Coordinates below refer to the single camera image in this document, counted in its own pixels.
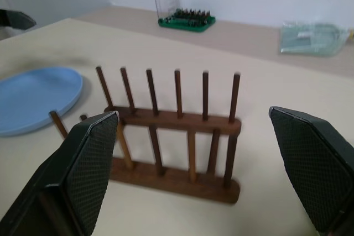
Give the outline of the dark rounded object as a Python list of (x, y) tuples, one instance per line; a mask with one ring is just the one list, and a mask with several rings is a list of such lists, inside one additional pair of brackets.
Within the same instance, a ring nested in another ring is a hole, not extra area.
[(0, 9), (0, 27), (28, 30), (36, 26), (36, 21), (27, 14), (7, 9)]

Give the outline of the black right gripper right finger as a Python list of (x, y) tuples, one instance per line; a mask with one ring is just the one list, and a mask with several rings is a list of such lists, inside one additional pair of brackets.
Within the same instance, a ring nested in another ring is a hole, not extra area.
[(285, 171), (319, 236), (354, 236), (354, 146), (328, 121), (272, 106)]

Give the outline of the blue plate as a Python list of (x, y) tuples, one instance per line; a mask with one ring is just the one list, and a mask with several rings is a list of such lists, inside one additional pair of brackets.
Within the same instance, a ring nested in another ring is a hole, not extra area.
[(68, 67), (35, 69), (0, 81), (0, 137), (32, 132), (68, 112), (79, 100), (83, 78)]

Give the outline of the wooden dish rack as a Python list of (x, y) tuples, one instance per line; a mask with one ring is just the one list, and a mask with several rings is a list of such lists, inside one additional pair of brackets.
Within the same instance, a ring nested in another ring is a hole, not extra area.
[[(117, 140), (123, 151), (123, 158), (112, 158), (110, 180), (143, 186), (166, 192), (202, 198), (206, 200), (235, 204), (240, 195), (240, 185), (232, 178), (237, 139), (241, 132), (241, 121), (236, 118), (240, 74), (233, 76), (230, 115), (212, 116), (208, 113), (209, 73), (202, 74), (201, 114), (185, 113), (182, 109), (180, 71), (175, 70), (176, 105), (175, 111), (158, 108), (152, 71), (146, 70), (152, 108), (136, 108), (129, 85), (127, 71), (120, 69), (128, 98), (128, 107), (115, 106), (112, 102), (101, 67), (96, 72), (105, 94), (108, 106), (105, 111), (117, 111), (120, 122)], [(149, 131), (155, 162), (153, 164), (133, 161), (124, 136), (127, 125), (146, 127)], [(158, 142), (158, 129), (180, 130), (187, 133), (188, 170), (165, 167)], [(209, 160), (205, 173), (196, 171), (196, 134), (212, 135)]]

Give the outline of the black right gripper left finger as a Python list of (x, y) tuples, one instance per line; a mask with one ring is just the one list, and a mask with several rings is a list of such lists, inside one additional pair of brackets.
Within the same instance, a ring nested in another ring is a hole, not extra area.
[(0, 221), (0, 236), (91, 236), (110, 178), (119, 114), (76, 124)]

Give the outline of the green screwdriver bit set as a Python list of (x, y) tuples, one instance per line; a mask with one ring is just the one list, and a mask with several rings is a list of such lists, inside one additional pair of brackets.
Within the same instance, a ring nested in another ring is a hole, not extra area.
[(178, 8), (172, 14), (158, 19), (158, 25), (163, 28), (202, 33), (215, 24), (216, 18), (210, 11)]

